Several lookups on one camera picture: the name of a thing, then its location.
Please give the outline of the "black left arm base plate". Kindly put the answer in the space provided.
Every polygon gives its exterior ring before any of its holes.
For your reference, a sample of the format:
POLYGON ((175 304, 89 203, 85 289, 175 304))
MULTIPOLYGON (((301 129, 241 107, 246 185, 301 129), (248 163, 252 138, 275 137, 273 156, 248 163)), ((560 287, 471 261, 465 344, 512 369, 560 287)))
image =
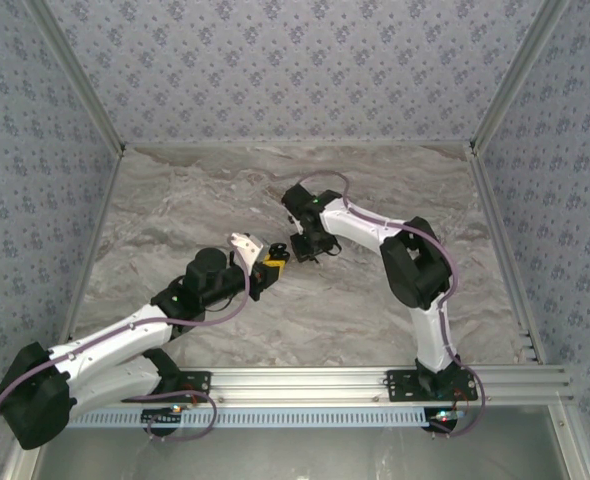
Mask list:
POLYGON ((211 373, 209 371, 180 371, 178 374, 143 372, 126 376, 126 387, 119 403, 205 403, 196 394, 210 393, 211 373))

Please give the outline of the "aluminium frame leg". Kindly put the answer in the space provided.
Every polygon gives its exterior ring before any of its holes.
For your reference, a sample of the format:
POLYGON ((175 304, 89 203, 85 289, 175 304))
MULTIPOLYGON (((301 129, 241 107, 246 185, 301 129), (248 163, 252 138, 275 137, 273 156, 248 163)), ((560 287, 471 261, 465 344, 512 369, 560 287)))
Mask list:
POLYGON ((590 444, 574 405, 550 405, 549 414, 570 480, 590 480, 590 444))
POLYGON ((34 480, 43 447, 24 450, 14 442, 2 471, 1 480, 34 480))

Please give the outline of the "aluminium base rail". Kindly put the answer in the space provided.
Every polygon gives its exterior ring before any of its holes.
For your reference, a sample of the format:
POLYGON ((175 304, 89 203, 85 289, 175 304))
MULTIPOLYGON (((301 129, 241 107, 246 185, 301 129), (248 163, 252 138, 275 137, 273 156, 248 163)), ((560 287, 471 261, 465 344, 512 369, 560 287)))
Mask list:
MULTIPOLYGON (((489 406, 571 403, 566 370, 551 365, 477 365, 489 406)), ((384 366, 212 367, 210 396, 222 406, 375 406, 390 403, 384 366)))

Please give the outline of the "aluminium table side rail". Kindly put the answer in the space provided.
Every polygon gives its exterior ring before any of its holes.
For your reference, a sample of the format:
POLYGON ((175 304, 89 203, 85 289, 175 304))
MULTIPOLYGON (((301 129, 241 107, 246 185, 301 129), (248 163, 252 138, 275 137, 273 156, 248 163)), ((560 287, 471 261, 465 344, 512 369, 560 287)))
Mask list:
POLYGON ((478 191, 481 208, 489 226, 491 241, 512 313, 520 327, 520 335, 528 339, 525 347, 525 356, 529 363, 544 365, 547 363, 545 349, 539 336, 537 324, 530 307, 524 284, 521 280, 519 268, 504 228, 499 206, 486 172, 484 162, 474 149, 471 149, 471 153, 468 157, 471 165, 472 177, 478 191))

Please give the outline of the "aluminium frame post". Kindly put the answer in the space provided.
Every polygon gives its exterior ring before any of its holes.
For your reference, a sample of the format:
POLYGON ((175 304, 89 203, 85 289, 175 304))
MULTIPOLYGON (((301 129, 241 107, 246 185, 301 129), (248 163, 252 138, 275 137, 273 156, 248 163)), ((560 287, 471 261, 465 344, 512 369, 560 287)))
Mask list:
POLYGON ((490 144, 570 3, 571 0, 542 0, 486 113, 470 140, 475 156, 481 156, 490 144))
POLYGON ((100 136, 108 148, 121 157, 124 144, 46 0, 22 0, 22 2, 100 136))

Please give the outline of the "small LED circuit board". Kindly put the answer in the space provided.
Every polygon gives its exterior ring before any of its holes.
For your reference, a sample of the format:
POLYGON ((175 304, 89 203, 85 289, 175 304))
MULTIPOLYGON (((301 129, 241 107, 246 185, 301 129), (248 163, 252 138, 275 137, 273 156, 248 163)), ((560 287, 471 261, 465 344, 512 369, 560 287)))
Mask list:
POLYGON ((161 426, 162 428, 177 426, 181 424, 181 412, 172 407, 145 408, 140 414, 140 423, 144 426, 161 426))
POLYGON ((451 434, 460 419, 467 415, 466 409, 460 410, 457 408, 425 408, 424 414, 427 420, 427 425, 424 430, 431 433, 451 434))

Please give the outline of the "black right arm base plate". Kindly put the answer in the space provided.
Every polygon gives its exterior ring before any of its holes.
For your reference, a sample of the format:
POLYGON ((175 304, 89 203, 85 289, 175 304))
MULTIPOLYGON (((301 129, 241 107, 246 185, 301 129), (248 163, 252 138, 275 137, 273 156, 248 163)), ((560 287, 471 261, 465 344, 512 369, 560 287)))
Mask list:
POLYGON ((384 381, 391 402, 454 402, 479 398, 474 377, 466 370, 433 373, 389 370, 384 381))

